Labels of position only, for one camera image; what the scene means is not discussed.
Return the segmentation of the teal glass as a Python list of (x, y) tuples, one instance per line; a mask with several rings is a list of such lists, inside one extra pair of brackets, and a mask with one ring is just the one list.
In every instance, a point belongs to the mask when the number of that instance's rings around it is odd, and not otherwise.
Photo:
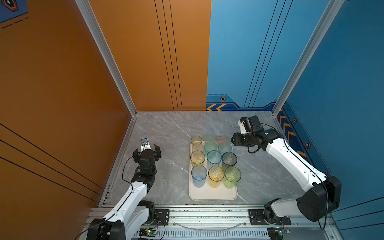
[(233, 147), (229, 142), (222, 142), (218, 145), (218, 151), (223, 155), (228, 152), (232, 152)]
[(205, 142), (204, 150), (206, 153), (209, 153), (210, 151), (216, 151), (218, 149), (218, 146), (216, 142)]

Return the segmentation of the tall dark grey glass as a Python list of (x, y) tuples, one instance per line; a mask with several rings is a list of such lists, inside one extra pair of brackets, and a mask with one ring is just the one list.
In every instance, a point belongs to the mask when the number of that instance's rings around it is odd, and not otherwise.
[(233, 167), (237, 164), (238, 158), (232, 152), (226, 152), (222, 155), (222, 168), (226, 169), (228, 167)]

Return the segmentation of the small pink glass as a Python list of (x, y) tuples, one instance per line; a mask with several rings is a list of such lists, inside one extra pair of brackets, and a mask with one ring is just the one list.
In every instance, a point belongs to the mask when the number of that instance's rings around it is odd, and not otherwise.
[(221, 144), (221, 143), (228, 143), (230, 140), (228, 137), (226, 136), (219, 136), (217, 139), (216, 139), (216, 142), (217, 144)]

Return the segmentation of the tall green glass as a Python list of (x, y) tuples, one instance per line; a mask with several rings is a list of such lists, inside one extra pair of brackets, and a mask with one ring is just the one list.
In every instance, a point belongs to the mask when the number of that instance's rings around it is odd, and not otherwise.
[(241, 178), (242, 178), (242, 173), (238, 168), (228, 167), (225, 170), (224, 186), (227, 189), (232, 189), (237, 185), (237, 183), (241, 180)]

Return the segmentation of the teal glass front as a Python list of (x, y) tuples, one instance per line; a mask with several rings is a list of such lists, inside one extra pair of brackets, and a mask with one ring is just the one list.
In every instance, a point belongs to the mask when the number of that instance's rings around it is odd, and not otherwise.
[(206, 153), (209, 153), (210, 151), (216, 151), (218, 149), (218, 146), (216, 142), (205, 142), (204, 150)]

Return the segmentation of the small green glass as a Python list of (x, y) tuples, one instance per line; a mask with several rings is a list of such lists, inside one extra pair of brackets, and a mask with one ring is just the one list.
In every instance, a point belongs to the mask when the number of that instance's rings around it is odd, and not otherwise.
[(216, 141), (216, 137), (214, 135), (207, 135), (204, 137), (204, 141), (206, 143), (208, 142), (215, 142)]

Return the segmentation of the tall blue glass front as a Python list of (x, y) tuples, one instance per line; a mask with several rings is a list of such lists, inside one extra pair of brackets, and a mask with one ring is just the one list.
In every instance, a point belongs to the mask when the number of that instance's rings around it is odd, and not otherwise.
[(217, 150), (209, 151), (207, 154), (208, 169), (210, 169), (211, 167), (214, 167), (214, 166), (219, 166), (221, 160), (222, 160), (222, 155), (219, 151), (217, 151)]

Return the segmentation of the tall blue glass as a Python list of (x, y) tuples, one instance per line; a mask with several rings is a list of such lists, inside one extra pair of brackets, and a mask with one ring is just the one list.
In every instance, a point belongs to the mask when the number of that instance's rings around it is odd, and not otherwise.
[(193, 179), (193, 184), (196, 188), (201, 188), (204, 186), (206, 177), (208, 175), (207, 169), (202, 165), (196, 165), (192, 168), (191, 176)]
[(214, 166), (219, 166), (221, 160), (222, 160), (222, 155), (219, 151), (217, 151), (217, 150), (209, 151), (207, 154), (208, 169), (210, 169), (211, 167), (214, 167)]

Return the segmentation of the tall yellow glass front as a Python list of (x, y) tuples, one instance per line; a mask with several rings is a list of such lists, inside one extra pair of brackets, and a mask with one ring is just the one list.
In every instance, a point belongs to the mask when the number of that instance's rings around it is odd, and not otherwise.
[(205, 156), (204, 152), (199, 151), (199, 150), (193, 151), (190, 155), (190, 162), (191, 162), (192, 167), (195, 167), (197, 165), (203, 166), (205, 159), (206, 159), (206, 156)]

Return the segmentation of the tall yellow glass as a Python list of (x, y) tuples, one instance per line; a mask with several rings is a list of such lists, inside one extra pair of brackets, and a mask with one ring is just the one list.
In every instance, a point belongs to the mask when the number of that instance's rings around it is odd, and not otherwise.
[(206, 156), (205, 156), (204, 152), (199, 151), (199, 150), (193, 151), (190, 155), (190, 162), (191, 162), (192, 167), (195, 167), (197, 165), (203, 166), (205, 159), (206, 159)]
[(224, 179), (225, 171), (219, 166), (213, 166), (208, 171), (209, 184), (212, 188), (218, 188)]

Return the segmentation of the small yellow glass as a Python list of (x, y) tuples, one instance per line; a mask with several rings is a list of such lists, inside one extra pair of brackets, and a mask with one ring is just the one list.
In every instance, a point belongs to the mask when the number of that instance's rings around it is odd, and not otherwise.
[(191, 144), (193, 146), (201, 145), (202, 141), (203, 141), (203, 139), (200, 136), (193, 136), (191, 138)]

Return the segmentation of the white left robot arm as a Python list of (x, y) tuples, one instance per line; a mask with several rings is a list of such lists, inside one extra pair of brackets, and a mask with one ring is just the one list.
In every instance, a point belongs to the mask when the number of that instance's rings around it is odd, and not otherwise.
[(159, 146), (152, 150), (148, 140), (141, 139), (141, 150), (135, 150), (132, 156), (139, 166), (129, 189), (109, 213), (91, 222), (85, 231), (88, 240), (130, 240), (143, 224), (154, 220), (154, 203), (143, 198), (155, 182), (156, 161), (161, 157)]

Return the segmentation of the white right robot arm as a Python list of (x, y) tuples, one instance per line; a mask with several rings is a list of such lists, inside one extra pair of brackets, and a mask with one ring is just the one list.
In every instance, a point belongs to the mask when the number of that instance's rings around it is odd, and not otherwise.
[(294, 152), (281, 133), (273, 127), (264, 129), (257, 116), (242, 117), (240, 132), (231, 141), (239, 147), (257, 147), (278, 160), (296, 179), (305, 192), (297, 199), (274, 199), (265, 204), (260, 217), (269, 225), (281, 222), (283, 217), (303, 216), (317, 222), (340, 206), (342, 183), (328, 177)]

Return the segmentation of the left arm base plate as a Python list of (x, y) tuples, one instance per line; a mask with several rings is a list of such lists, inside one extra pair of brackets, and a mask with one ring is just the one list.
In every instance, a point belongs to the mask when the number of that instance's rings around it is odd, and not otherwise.
[(155, 209), (150, 210), (149, 217), (144, 223), (145, 226), (155, 226), (158, 224), (158, 221), (161, 221), (166, 226), (169, 223), (170, 210), (169, 209)]

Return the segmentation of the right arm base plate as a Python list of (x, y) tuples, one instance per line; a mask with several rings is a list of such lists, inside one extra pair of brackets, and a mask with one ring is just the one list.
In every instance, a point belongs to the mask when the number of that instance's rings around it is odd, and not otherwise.
[(248, 210), (249, 219), (252, 226), (256, 225), (291, 225), (290, 217), (277, 217), (273, 212), (266, 209), (249, 209)]

